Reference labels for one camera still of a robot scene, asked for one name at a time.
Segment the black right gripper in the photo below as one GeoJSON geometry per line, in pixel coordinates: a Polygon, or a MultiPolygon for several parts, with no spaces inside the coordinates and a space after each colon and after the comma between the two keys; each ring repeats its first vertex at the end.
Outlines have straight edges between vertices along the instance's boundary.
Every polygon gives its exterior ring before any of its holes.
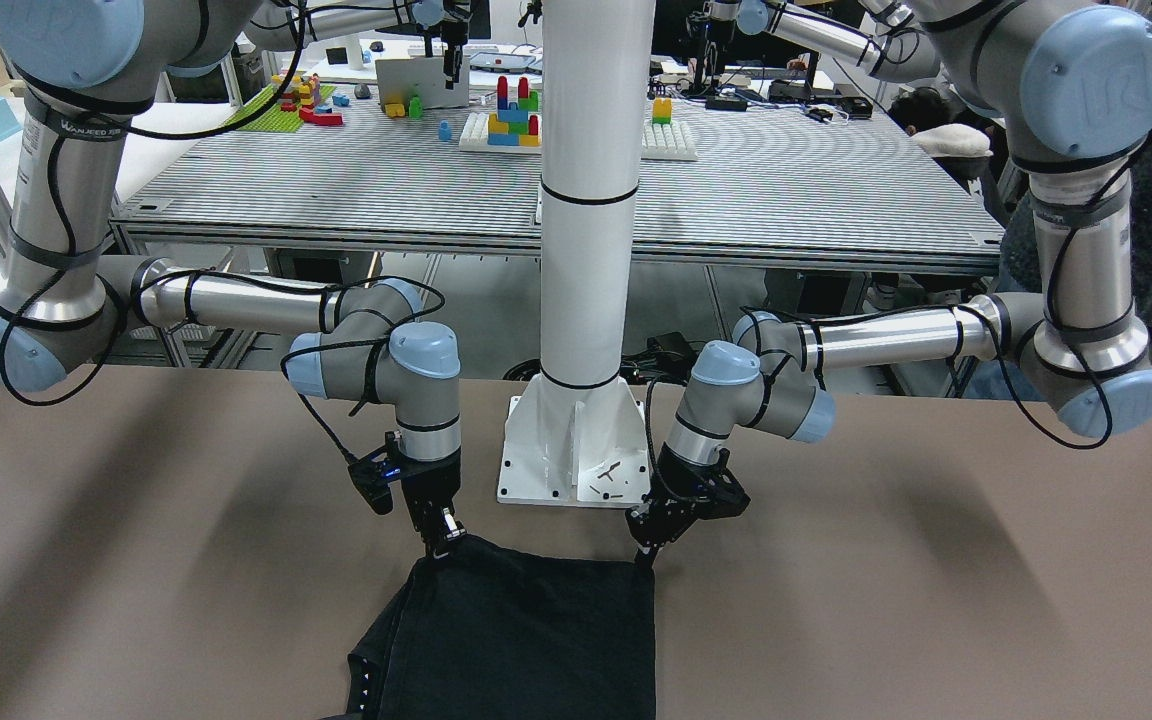
{"type": "Polygon", "coordinates": [[[467,536],[454,515],[454,497],[461,487],[461,450],[440,460],[401,455],[404,502],[417,533],[424,536],[429,559],[444,559],[467,536]]]}

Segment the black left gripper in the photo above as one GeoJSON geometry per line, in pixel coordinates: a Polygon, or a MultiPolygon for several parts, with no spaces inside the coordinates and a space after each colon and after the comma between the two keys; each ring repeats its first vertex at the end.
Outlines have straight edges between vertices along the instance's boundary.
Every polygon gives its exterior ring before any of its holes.
{"type": "MultiPolygon", "coordinates": [[[[727,450],[718,450],[717,462],[727,467],[727,450]]],[[[677,541],[685,529],[698,520],[695,514],[696,480],[699,471],[710,465],[696,464],[667,445],[660,448],[655,470],[645,500],[626,511],[626,523],[637,546],[635,568],[650,571],[660,548],[677,541]]]]}

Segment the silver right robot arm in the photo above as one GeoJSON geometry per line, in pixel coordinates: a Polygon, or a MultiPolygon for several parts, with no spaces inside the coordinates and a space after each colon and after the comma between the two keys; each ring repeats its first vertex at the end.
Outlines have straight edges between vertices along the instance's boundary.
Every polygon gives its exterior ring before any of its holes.
{"type": "Polygon", "coordinates": [[[392,406],[397,429],[358,456],[343,444],[353,486],[387,514],[402,488],[430,558],[465,528],[460,488],[460,355],[447,325],[429,323],[429,286],[401,278],[340,283],[252,274],[236,242],[128,240],[113,227],[116,179],[134,119],[151,108],[164,71],[200,74],[238,36],[298,53],[314,29],[348,32],[411,17],[311,1],[0,1],[0,44],[26,83],[26,123],[3,260],[0,384],[26,406],[118,338],[184,325],[282,334],[280,369],[302,402],[338,397],[392,406]]]}

